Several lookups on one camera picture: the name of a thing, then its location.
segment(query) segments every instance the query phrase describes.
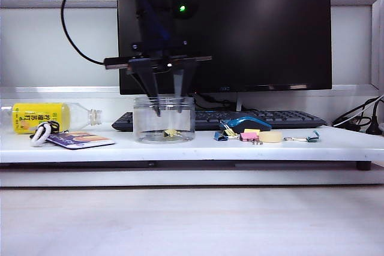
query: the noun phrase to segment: white platform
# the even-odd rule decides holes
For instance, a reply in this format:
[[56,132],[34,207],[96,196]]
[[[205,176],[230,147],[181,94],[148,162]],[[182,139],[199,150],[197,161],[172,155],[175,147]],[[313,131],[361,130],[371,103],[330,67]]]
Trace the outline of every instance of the white platform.
[[[283,137],[306,137],[314,129],[282,129]],[[175,144],[145,144],[134,141],[132,132],[119,132],[109,125],[92,131],[110,137],[116,144],[68,150],[46,143],[30,147],[28,135],[3,133],[2,163],[156,161],[156,160],[315,160],[376,161],[384,159],[384,137],[322,126],[320,141],[283,141],[252,145],[238,140],[215,141],[213,131],[198,131],[193,141]]]
[[[3,187],[384,183],[382,167],[373,165],[370,171],[355,167],[355,161],[384,160],[384,137],[332,127],[316,130],[317,143],[252,145],[215,141],[213,131],[199,131],[186,143],[144,144],[135,142],[131,132],[104,125],[93,131],[116,144],[82,150],[50,143],[30,147],[28,135],[3,132],[0,179]],[[284,137],[305,137],[313,129],[281,131]],[[160,165],[132,168],[140,161]]]

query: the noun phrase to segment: keyboard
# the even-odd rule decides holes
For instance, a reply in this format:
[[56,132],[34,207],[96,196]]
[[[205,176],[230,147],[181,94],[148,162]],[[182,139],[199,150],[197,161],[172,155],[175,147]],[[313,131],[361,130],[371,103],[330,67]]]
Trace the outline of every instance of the keyboard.
[[[258,118],[271,124],[272,129],[286,129],[286,128],[315,128],[321,125],[326,125],[326,122],[314,115],[306,112],[296,110],[286,111],[221,111],[221,110],[196,110],[196,131],[216,131],[220,130],[220,120],[231,120],[244,116],[251,116]],[[116,120],[112,127],[120,131],[133,131],[133,114],[126,112],[118,120]]]

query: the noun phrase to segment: small yellow object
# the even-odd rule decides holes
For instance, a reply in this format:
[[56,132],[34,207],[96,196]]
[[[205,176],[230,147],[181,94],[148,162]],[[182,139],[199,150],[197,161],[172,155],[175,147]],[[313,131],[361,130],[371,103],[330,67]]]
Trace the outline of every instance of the small yellow object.
[[225,129],[224,132],[227,134],[227,136],[237,136],[237,133],[232,130],[232,128]]
[[164,137],[181,136],[180,132],[176,129],[167,129],[163,131]]
[[280,131],[261,131],[259,139],[262,142],[281,142],[283,140],[283,133]]
[[244,129],[244,133],[252,133],[252,132],[259,135],[260,129],[249,129],[249,128]]

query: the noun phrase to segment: computer monitor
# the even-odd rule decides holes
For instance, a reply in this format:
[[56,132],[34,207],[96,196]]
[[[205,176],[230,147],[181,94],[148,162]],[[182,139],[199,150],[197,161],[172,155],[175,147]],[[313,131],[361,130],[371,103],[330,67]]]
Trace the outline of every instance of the computer monitor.
[[[140,41],[134,0],[118,0],[119,55]],[[330,89],[331,0],[200,0],[195,16],[177,20],[200,62],[190,92]],[[124,70],[121,94],[142,94]],[[160,94],[173,93],[170,73],[157,74]]]

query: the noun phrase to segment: bottle neck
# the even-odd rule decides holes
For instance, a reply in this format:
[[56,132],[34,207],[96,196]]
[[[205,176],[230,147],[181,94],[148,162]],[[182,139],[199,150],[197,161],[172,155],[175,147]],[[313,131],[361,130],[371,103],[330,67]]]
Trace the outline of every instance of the bottle neck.
[[88,110],[88,124],[92,126],[101,124],[101,110]]

